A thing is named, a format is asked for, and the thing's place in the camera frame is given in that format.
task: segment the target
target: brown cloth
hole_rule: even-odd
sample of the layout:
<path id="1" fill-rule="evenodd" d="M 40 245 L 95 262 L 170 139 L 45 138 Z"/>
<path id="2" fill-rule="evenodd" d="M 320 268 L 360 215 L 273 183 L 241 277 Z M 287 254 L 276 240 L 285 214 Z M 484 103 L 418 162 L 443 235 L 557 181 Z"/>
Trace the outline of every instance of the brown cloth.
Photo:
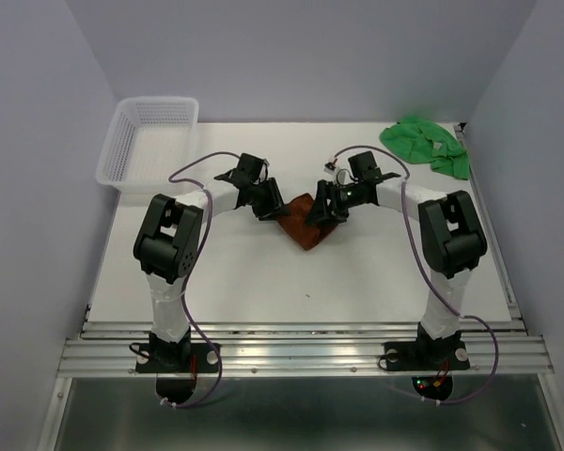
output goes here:
<path id="1" fill-rule="evenodd" d="M 278 223 L 289 236 L 308 251 L 313 249 L 337 227 L 334 225 L 306 225 L 305 219 L 313 206 L 313 197 L 305 193 L 292 199 L 287 205 L 290 216 L 279 216 Z"/>

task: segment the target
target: black bracket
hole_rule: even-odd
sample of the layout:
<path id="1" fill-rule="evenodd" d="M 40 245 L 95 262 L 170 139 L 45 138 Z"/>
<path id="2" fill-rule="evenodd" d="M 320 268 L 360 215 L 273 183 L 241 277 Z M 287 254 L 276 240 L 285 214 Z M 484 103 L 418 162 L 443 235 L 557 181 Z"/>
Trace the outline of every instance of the black bracket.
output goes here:
<path id="1" fill-rule="evenodd" d="M 384 370 L 435 371 L 440 365 L 448 363 L 451 371 L 464 371 L 470 368 L 467 355 L 461 331 L 433 340 L 418 324 L 415 341 L 384 343 Z"/>
<path id="2" fill-rule="evenodd" d="M 429 266 L 447 279 L 474 270 L 487 252 L 487 239 L 470 194 L 458 191 L 444 200 L 418 205 L 422 251 Z M 453 230 L 448 224 L 457 225 Z"/>
<path id="3" fill-rule="evenodd" d="M 168 347 L 178 347 L 174 354 L 169 354 L 168 359 L 163 356 L 160 350 L 156 350 L 154 343 L 150 340 L 148 343 L 139 343 L 138 350 L 140 353 L 149 356 L 147 361 L 143 364 L 136 362 L 135 372 L 139 374 L 167 374 L 167 373 L 188 373 L 193 372 L 193 361 L 196 359 L 196 367 L 194 368 L 196 374 L 206 373 L 212 374 L 218 371 L 217 362 L 210 363 L 208 355 L 212 352 L 211 347 L 207 343 L 190 343 L 190 331 L 188 336 L 184 337 L 180 343 L 161 343 Z M 219 351 L 221 346 L 214 343 L 214 346 Z"/>
<path id="4" fill-rule="evenodd" d="M 179 204 L 164 194 L 155 195 L 133 245 L 142 271 L 163 277 L 168 284 L 186 275 L 196 259 L 203 210 Z M 165 230 L 174 226 L 175 234 Z"/>
<path id="5" fill-rule="evenodd" d="M 260 221 L 272 221 L 290 212 L 282 200 L 282 194 L 274 178 L 268 178 L 267 160 L 248 153 L 241 154 L 237 166 L 215 177 L 238 188 L 236 208 L 250 205 Z"/>
<path id="6" fill-rule="evenodd" d="M 371 151 L 362 152 L 349 158 L 352 183 L 339 185 L 332 181 L 318 181 L 313 207 L 305 218 L 308 225 L 340 224 L 349 218 L 349 209 L 363 204 L 378 205 L 376 185 L 385 180 L 399 177 L 390 172 L 383 174 Z"/>

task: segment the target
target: gray wall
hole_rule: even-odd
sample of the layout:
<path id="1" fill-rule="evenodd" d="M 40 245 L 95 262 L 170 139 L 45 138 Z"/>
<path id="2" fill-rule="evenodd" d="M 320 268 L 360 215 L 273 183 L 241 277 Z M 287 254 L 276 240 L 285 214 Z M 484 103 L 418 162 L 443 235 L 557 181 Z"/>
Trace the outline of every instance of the gray wall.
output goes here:
<path id="1" fill-rule="evenodd" d="M 466 120 L 534 0 L 68 0 L 115 94 L 202 120 Z"/>
<path id="2" fill-rule="evenodd" d="M 114 204 L 115 101 L 62 0 L 0 0 L 0 450 L 34 449 Z"/>
<path id="3" fill-rule="evenodd" d="M 564 396 L 564 0 L 540 0 L 466 128 L 527 325 Z"/>

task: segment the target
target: green towel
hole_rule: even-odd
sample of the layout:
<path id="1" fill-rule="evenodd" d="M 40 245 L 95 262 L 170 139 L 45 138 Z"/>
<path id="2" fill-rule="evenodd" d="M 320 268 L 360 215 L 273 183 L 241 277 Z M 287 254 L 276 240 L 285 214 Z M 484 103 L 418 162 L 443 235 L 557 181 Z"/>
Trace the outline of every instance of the green towel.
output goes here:
<path id="1" fill-rule="evenodd" d="M 416 116 L 385 129 L 380 141 L 407 163 L 430 163 L 431 169 L 456 179 L 470 178 L 466 149 L 443 127 Z"/>

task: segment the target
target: purple cable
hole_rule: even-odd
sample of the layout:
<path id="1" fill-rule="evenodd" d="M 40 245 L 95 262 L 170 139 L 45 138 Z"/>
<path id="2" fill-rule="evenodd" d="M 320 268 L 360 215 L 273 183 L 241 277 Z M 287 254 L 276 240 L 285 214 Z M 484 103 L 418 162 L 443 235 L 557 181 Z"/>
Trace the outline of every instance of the purple cable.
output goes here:
<path id="1" fill-rule="evenodd" d="M 405 223 L 405 228 L 407 229 L 407 238 L 409 239 L 410 246 L 411 246 L 412 252 L 414 254 L 415 264 L 417 265 L 417 268 L 419 269 L 420 274 L 422 275 L 422 278 L 424 279 L 424 282 L 431 289 L 434 296 L 436 296 L 438 298 L 438 300 L 441 301 L 441 303 L 445 306 L 445 308 L 447 310 L 449 310 L 449 312 L 451 312 L 454 316 L 459 317 L 459 318 L 474 319 L 474 320 L 478 321 L 480 324 L 482 324 L 482 326 L 487 330 L 487 332 L 491 336 L 491 339 L 493 341 L 493 347 L 494 347 L 493 367 L 491 368 L 491 373 L 489 373 L 489 377 L 487 378 L 485 383 L 483 383 L 480 388 L 478 388 L 475 392 L 471 393 L 470 395 L 467 395 L 465 397 L 460 397 L 458 399 L 451 399 L 449 401 L 438 401 L 438 403 L 439 404 L 445 404 L 445 405 L 455 405 L 455 404 L 462 404 L 463 402 L 469 401 L 470 399 L 477 397 L 484 390 L 487 389 L 487 387 L 493 381 L 495 373 L 497 372 L 497 367 L 499 365 L 499 343 L 497 342 L 497 336 L 495 335 L 495 332 L 493 331 L 493 329 L 491 329 L 491 326 L 489 325 L 489 323 L 487 323 L 487 321 L 485 321 L 484 319 L 477 317 L 475 315 L 462 316 L 462 314 L 458 310 L 456 310 L 455 307 L 453 307 L 453 305 L 451 305 L 447 301 L 447 299 L 445 299 L 445 297 L 439 292 L 439 290 L 436 289 L 436 287 L 432 284 L 432 281 L 430 280 L 430 278 L 426 274 L 426 270 L 424 269 L 424 264 L 422 263 L 422 259 L 420 258 L 420 255 L 417 252 L 417 248 L 416 248 L 416 245 L 415 245 L 415 239 L 414 239 L 414 232 L 412 231 L 412 227 L 410 226 L 410 219 L 409 219 L 409 216 L 407 214 L 407 194 L 405 193 L 405 191 L 406 191 L 407 180 L 412 175 L 410 173 L 410 170 L 407 168 L 407 165 L 402 160 L 400 160 L 399 157 L 393 155 L 391 152 L 384 150 L 382 148 L 376 148 L 374 146 L 350 146 L 348 148 L 344 148 L 344 149 L 338 151 L 335 154 L 335 157 L 338 157 L 339 155 L 341 155 L 341 154 L 343 154 L 343 153 L 345 153 L 349 150 L 354 150 L 356 148 L 367 148 L 367 149 L 370 149 L 370 150 L 376 150 L 377 152 L 381 152 L 384 155 L 386 155 L 387 157 L 390 157 L 393 160 L 395 160 L 403 168 L 403 170 L 405 171 L 405 179 L 403 180 L 403 183 L 401 184 L 401 209 L 402 209 L 402 213 L 403 213 L 403 222 Z M 419 397 L 418 395 L 414 395 L 412 393 L 406 392 L 404 390 L 400 390 L 400 389 L 395 388 L 395 387 L 391 387 L 391 386 L 388 386 L 388 387 L 392 388 L 395 391 L 402 392 L 405 395 L 409 395 L 410 397 L 428 399 L 428 398 L 424 398 L 424 397 Z"/>
<path id="2" fill-rule="evenodd" d="M 238 155 L 236 155 L 235 153 L 231 153 L 231 152 L 210 153 L 209 155 L 205 155 L 204 157 L 199 158 L 195 162 L 187 164 L 182 169 L 177 170 L 171 176 L 169 176 L 169 179 L 168 179 L 170 183 L 183 183 L 183 182 L 192 183 L 195 186 L 197 186 L 198 188 L 200 188 L 201 190 L 203 190 L 203 192 L 207 196 L 207 223 L 205 225 L 205 233 L 203 234 L 203 238 L 200 241 L 200 244 L 198 245 L 198 250 L 196 251 L 195 263 L 194 263 L 192 269 L 190 270 L 190 272 L 188 272 L 188 274 L 186 275 L 186 278 L 184 279 L 184 281 L 182 283 L 180 300 L 181 300 L 181 308 L 184 311 L 186 318 L 188 318 L 188 322 L 190 322 L 192 327 L 195 328 L 195 331 L 200 335 L 200 337 L 203 340 L 205 340 L 205 343 L 207 343 L 209 348 L 211 348 L 211 350 L 215 353 L 215 356 L 217 357 L 217 379 L 215 380 L 215 383 L 211 386 L 209 391 L 204 396 L 200 397 L 199 399 L 197 399 L 195 401 L 187 402 L 187 403 L 184 403 L 184 404 L 174 404 L 174 403 L 171 403 L 171 402 L 169 402 L 169 401 L 165 400 L 164 398 L 161 398 L 157 395 L 157 397 L 159 398 L 159 400 L 162 403 L 164 403 L 165 405 L 167 405 L 171 408 L 174 408 L 174 409 L 188 409 L 190 407 L 195 407 L 195 406 L 201 404 L 202 402 L 204 402 L 205 400 L 207 400 L 207 398 L 210 397 L 213 394 L 213 392 L 215 391 L 215 389 L 219 385 L 219 382 L 221 381 L 222 375 L 223 375 L 223 372 L 224 372 L 222 357 L 221 357 L 221 354 L 219 353 L 219 350 L 213 344 L 213 342 L 207 337 L 207 335 L 200 329 L 200 327 L 198 327 L 198 324 L 196 324 L 195 319 L 192 318 L 192 315 L 190 314 L 190 310 L 188 309 L 188 304 L 186 302 L 186 287 L 188 286 L 188 280 L 190 280 L 190 276 L 192 275 L 192 272 L 195 269 L 195 265 L 196 265 L 196 262 L 198 261 L 198 258 L 200 257 L 201 253 L 203 252 L 203 248 L 205 247 L 205 243 L 207 242 L 207 237 L 209 236 L 209 232 L 211 231 L 211 224 L 212 224 L 212 219 L 213 219 L 213 197 L 212 197 L 211 193 L 208 190 L 205 189 L 205 185 L 202 184 L 200 181 L 197 181 L 197 180 L 194 180 L 194 179 L 177 179 L 177 180 L 174 179 L 177 175 L 181 174 L 186 169 L 189 169 L 192 166 L 194 166 L 198 163 L 204 162 L 208 158 L 214 157 L 214 156 L 217 156 L 217 155 L 229 155 L 229 156 L 236 157 L 236 158 L 240 159 L 240 157 Z"/>
<path id="3" fill-rule="evenodd" d="M 182 179 L 182 180 L 174 180 L 174 178 L 176 176 L 178 176 L 179 174 L 181 174 L 182 172 L 190 169 L 193 166 L 196 166 L 199 163 L 204 162 L 205 160 L 208 160 L 210 157 L 216 157 L 217 155 L 228 155 L 230 157 L 236 157 L 239 160 L 241 159 L 240 156 L 238 156 L 237 154 L 233 153 L 233 152 L 214 152 L 214 153 L 210 153 L 209 155 L 205 155 L 204 157 L 200 157 L 198 160 L 190 163 L 190 164 L 186 164 L 182 169 L 178 169 L 176 172 L 174 172 L 172 175 L 169 176 L 169 178 L 167 179 L 169 181 L 169 183 L 180 183 L 181 181 L 189 181 L 190 183 L 194 183 L 196 184 L 195 180 L 190 180 L 190 179 Z"/>

